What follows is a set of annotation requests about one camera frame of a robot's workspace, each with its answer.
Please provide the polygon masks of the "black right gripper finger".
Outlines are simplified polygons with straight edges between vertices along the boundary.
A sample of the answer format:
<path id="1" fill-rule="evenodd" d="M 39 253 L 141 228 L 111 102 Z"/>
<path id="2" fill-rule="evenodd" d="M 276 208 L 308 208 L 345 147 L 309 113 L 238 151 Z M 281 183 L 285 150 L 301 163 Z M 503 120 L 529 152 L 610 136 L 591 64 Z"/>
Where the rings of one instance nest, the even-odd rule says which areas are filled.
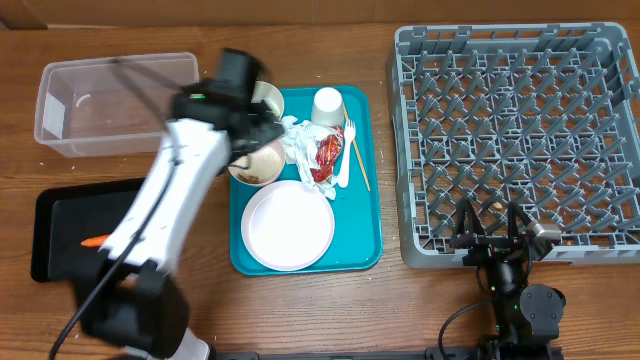
<path id="1" fill-rule="evenodd" d="M 456 215 L 457 220 L 451 237 L 452 240 L 463 240 L 486 235 L 484 227 L 468 198 L 463 198 L 456 203 Z"/>
<path id="2" fill-rule="evenodd" d="M 507 205 L 507 235 L 509 240 L 516 240 L 520 235 L 518 221 L 524 227 L 531 223 L 531 218 L 525 213 L 523 208 L 516 202 L 509 202 Z"/>

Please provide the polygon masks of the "pale green bowl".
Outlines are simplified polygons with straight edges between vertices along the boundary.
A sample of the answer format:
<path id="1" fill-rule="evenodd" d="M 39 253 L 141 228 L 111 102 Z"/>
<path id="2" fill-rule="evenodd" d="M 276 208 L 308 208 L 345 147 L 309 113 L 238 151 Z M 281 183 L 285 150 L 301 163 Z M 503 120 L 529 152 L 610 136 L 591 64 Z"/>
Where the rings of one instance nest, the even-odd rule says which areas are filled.
<path id="1" fill-rule="evenodd" d="M 284 113 L 284 97 L 280 90 L 273 84 L 258 80 L 255 83 L 252 103 L 264 101 L 272 110 L 274 115 L 280 120 Z"/>

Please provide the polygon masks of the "pink bowl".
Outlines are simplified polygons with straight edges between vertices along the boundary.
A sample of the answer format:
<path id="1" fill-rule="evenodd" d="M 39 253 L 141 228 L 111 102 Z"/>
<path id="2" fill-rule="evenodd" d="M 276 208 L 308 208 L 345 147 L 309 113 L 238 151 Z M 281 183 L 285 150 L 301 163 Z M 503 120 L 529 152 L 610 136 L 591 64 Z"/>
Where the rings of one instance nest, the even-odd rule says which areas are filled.
<path id="1" fill-rule="evenodd" d="M 286 154 L 281 142 L 274 140 L 260 150 L 239 158 L 228 170 L 239 182 L 261 187 L 274 182 L 280 176 L 285 160 Z"/>

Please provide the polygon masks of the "white napkin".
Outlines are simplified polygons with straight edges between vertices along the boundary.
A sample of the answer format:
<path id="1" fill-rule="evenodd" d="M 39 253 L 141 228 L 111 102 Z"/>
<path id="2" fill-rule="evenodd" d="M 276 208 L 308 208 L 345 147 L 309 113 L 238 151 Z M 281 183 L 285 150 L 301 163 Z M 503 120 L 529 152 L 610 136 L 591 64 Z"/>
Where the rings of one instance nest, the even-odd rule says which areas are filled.
<path id="1" fill-rule="evenodd" d="M 312 169 L 319 168 L 315 159 L 319 143 L 330 134 L 331 127 L 317 125 L 309 120 L 299 121 L 291 115 L 284 116 L 281 124 L 285 133 L 280 142 L 285 150 L 286 163 L 296 165 L 303 184 L 318 190 L 329 200 L 334 200 L 337 184 L 334 172 L 328 181 L 322 183 L 316 183 L 311 174 Z"/>

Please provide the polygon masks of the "red snack wrapper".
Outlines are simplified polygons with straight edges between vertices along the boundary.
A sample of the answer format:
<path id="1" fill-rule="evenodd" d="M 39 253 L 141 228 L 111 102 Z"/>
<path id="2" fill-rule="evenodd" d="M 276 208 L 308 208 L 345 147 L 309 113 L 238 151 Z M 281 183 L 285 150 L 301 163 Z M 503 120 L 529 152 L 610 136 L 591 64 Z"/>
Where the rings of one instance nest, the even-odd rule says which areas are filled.
<path id="1" fill-rule="evenodd" d="M 343 150 L 344 135 L 339 126 L 331 127 L 330 134 L 319 143 L 316 154 L 318 169 L 312 169 L 311 174 L 316 183 L 329 180 L 333 175 L 334 166 Z"/>

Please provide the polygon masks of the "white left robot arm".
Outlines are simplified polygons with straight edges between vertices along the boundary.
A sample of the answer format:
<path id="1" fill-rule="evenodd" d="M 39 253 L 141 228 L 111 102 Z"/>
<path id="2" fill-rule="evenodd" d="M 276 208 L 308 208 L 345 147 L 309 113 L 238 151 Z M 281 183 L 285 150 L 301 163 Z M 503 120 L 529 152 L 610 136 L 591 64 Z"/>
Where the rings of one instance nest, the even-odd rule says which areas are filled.
<path id="1" fill-rule="evenodd" d="M 176 285 L 188 232 L 215 178 L 284 133 L 265 101 L 254 102 L 266 69 L 226 48 L 211 78 L 180 85 L 124 57 L 113 76 L 164 128 L 150 172 L 116 229 L 68 271 L 77 309 L 53 343 L 56 357 L 74 326 L 138 359 L 214 359 L 215 347 L 189 327 Z"/>

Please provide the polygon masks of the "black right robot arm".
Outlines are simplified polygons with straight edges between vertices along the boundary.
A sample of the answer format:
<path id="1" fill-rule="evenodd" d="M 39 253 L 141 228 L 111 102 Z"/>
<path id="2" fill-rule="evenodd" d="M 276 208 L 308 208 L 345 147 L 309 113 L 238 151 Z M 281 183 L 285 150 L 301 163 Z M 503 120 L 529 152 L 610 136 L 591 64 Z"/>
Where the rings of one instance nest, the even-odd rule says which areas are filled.
<path id="1" fill-rule="evenodd" d="M 456 214 L 450 245 L 467 251 L 462 258 L 465 266 L 486 274 L 486 280 L 478 284 L 488 298 L 445 321 L 438 335 L 441 355 L 449 357 L 443 338 L 450 323 L 490 305 L 496 333 L 481 337 L 476 347 L 466 350 L 467 359 L 561 359 L 562 350 L 553 348 L 551 342 L 559 337 L 566 298 L 556 288 L 529 282 L 533 263 L 560 244 L 559 226 L 530 218 L 515 202 L 507 205 L 507 234 L 502 237 L 487 233 L 468 199 L 456 204 Z"/>

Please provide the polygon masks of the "grey dishwasher rack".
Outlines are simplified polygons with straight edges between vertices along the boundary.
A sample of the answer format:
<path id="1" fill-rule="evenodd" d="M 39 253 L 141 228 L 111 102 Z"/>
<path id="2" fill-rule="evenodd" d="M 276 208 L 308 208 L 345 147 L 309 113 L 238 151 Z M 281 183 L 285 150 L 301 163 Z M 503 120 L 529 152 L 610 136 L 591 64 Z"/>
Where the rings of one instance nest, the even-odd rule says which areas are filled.
<path id="1" fill-rule="evenodd" d="M 404 26 L 389 71 L 403 261 L 455 268 L 455 206 L 490 235 L 516 202 L 549 259 L 639 259 L 639 71 L 616 23 Z"/>

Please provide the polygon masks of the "black food-waste tray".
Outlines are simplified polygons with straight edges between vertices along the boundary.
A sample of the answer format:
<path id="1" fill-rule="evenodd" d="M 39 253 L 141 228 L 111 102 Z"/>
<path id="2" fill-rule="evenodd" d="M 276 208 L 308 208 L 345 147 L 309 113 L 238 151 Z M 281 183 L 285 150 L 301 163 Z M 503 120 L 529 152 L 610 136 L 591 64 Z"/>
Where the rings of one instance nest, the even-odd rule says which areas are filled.
<path id="1" fill-rule="evenodd" d="M 62 281 L 66 257 L 84 251 L 83 241 L 115 230 L 143 182 L 133 178 L 40 193 L 35 204 L 31 278 L 39 283 Z"/>

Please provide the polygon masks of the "white upside-down cup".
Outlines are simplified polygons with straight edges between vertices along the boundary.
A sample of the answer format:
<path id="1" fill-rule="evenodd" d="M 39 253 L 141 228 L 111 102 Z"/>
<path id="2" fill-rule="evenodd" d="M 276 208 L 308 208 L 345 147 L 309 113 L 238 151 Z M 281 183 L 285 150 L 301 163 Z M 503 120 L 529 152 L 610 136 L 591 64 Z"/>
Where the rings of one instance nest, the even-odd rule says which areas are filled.
<path id="1" fill-rule="evenodd" d="M 325 127 L 343 125 L 344 102 L 341 93 L 336 88 L 323 87 L 315 93 L 311 121 Z"/>

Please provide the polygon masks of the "clear plastic bin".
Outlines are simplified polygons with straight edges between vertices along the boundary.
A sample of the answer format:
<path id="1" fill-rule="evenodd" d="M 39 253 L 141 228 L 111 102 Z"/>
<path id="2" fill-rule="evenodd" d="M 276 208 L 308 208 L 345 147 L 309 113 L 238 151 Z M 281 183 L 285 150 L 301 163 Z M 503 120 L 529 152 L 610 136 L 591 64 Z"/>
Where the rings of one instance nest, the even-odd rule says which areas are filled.
<path id="1" fill-rule="evenodd" d="M 162 127 L 116 79 L 114 68 L 110 57 L 48 64 L 34 139 L 69 158 L 156 152 Z"/>

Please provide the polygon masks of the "teal plastic tray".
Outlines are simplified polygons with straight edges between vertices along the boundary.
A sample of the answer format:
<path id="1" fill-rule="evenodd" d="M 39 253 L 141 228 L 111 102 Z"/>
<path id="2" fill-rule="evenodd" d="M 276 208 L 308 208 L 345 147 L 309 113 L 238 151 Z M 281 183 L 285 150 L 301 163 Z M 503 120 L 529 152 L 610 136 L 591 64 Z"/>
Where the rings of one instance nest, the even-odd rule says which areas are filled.
<path id="1" fill-rule="evenodd" d="M 337 220 L 332 243 L 313 264 L 300 274 L 366 270 L 374 266 L 383 253 L 380 197 L 377 189 L 376 158 L 371 130 L 369 102 L 357 87 L 341 85 L 347 113 L 356 126 L 356 142 L 366 171 L 361 173 L 355 159 L 350 165 L 350 182 L 330 200 Z M 230 183 L 230 259 L 236 270 L 248 276 L 278 275 L 254 259 L 241 236 L 241 217 L 251 198 L 261 190 L 235 179 Z"/>

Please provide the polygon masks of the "wooden chopstick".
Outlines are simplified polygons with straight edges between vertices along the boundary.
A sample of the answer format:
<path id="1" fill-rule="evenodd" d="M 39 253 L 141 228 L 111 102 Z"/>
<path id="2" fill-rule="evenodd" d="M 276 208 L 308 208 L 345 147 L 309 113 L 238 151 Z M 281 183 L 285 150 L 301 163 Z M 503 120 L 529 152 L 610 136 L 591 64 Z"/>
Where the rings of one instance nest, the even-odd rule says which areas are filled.
<path id="1" fill-rule="evenodd" d="M 366 168 L 364 166 L 364 162 L 361 156 L 361 152 L 356 140 L 356 125 L 354 123 L 354 121 L 350 118 L 348 111 L 347 111 L 347 107 L 343 106 L 343 113 L 344 113 L 344 118 L 345 118 L 345 126 L 344 126 L 344 134 L 352 134 L 352 137 L 350 137 L 350 142 L 345 142 L 345 144 L 349 144 L 353 146 L 353 149 L 356 153 L 356 159 L 358 160 L 359 166 L 360 166 L 360 170 L 363 176 L 363 180 L 365 182 L 366 188 L 368 191 L 371 191 L 371 186 L 369 183 L 369 179 L 368 179 L 368 175 L 366 172 Z"/>

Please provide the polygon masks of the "white plastic fork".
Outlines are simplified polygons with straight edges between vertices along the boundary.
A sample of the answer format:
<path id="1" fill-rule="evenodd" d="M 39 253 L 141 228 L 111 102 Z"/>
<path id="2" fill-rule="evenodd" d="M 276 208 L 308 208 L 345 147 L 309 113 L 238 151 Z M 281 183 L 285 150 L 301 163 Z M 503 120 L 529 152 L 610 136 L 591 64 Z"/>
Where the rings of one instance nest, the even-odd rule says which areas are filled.
<path id="1" fill-rule="evenodd" d="M 356 137 L 355 123 L 350 120 L 345 120 L 344 127 L 344 149 L 342 154 L 342 160 L 340 164 L 340 170 L 338 174 L 337 184 L 340 188 L 346 188 L 349 184 L 350 178 L 350 158 L 351 158 L 351 146 Z"/>

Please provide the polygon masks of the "large white plate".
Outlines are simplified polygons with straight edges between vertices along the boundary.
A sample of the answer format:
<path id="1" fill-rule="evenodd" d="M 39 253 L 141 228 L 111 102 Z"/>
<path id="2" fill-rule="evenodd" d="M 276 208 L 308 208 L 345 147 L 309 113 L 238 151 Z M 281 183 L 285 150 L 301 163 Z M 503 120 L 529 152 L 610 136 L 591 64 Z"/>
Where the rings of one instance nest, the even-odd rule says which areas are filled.
<path id="1" fill-rule="evenodd" d="M 335 227 L 324 195 L 300 181 L 282 180 L 249 199 L 240 230 L 245 248 L 259 264 L 291 272 L 313 265 L 327 252 Z"/>

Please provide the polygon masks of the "orange carrot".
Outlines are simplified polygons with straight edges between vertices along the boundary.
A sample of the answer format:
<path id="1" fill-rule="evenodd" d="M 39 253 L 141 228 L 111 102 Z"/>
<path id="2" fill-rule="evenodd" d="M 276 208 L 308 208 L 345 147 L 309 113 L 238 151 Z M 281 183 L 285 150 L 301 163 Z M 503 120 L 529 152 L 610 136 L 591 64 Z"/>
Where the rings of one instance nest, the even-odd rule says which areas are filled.
<path id="1" fill-rule="evenodd" d="M 88 248 L 99 248 L 106 242 L 108 238 L 108 235 L 87 238 L 81 242 L 81 245 Z"/>

